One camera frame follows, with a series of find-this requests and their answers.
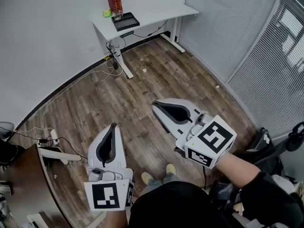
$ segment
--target jeans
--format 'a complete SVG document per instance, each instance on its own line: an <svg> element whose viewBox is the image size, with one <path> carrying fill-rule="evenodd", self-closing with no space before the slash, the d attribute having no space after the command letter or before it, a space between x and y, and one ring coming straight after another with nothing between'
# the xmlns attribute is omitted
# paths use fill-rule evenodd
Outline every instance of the jeans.
<svg viewBox="0 0 304 228"><path fill-rule="evenodd" d="M169 173L162 181L161 180L152 179L152 180L149 181L149 185L146 186L142 190L142 192L141 192L141 194L139 196L142 196L143 194L151 192L152 190L160 187L161 185L166 184L168 182L172 182L172 181L182 181L182 180L180 180L177 176L175 176L172 173Z"/></svg>

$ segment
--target black sleeve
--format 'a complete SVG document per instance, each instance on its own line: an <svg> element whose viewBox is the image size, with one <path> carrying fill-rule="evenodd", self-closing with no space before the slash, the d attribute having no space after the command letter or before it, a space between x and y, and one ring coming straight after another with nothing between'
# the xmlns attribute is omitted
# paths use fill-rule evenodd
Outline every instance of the black sleeve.
<svg viewBox="0 0 304 228"><path fill-rule="evenodd" d="M281 189L267 173L259 173L241 192L244 216L270 226L277 222L297 228L303 214L297 202Z"/></svg>

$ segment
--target beige shoe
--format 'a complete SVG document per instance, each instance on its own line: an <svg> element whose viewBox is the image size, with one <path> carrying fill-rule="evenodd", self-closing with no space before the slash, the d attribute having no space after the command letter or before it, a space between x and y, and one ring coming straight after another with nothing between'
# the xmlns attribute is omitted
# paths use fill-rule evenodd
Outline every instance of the beige shoe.
<svg viewBox="0 0 304 228"><path fill-rule="evenodd" d="M152 179L153 179L153 177L149 173L147 173L147 172L142 173L142 181L147 186L149 185L149 181L152 180Z"/></svg>
<svg viewBox="0 0 304 228"><path fill-rule="evenodd" d="M168 175L169 173L172 173L173 175L176 176L176 169L173 164L167 164L166 165L166 174Z"/></svg>

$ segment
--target black tray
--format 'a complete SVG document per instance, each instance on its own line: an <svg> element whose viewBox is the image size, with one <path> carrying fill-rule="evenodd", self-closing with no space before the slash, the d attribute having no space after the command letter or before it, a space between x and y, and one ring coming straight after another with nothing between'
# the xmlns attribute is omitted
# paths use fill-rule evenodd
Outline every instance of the black tray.
<svg viewBox="0 0 304 228"><path fill-rule="evenodd" d="M138 20L131 12L123 14L120 20L115 20L114 17L112 17L112 21L117 31L129 29L140 25Z"/></svg>

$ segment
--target black shirt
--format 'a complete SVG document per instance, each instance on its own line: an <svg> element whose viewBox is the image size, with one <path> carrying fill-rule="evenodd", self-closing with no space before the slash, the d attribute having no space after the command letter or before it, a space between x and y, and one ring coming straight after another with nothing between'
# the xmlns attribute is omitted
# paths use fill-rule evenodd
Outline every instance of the black shirt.
<svg viewBox="0 0 304 228"><path fill-rule="evenodd" d="M280 222L297 228L303 215L296 201L266 173L246 185L241 199L247 216L266 226ZM130 228L137 227L243 227L239 222L210 203L199 187L181 181L169 182L144 194L133 205Z"/></svg>

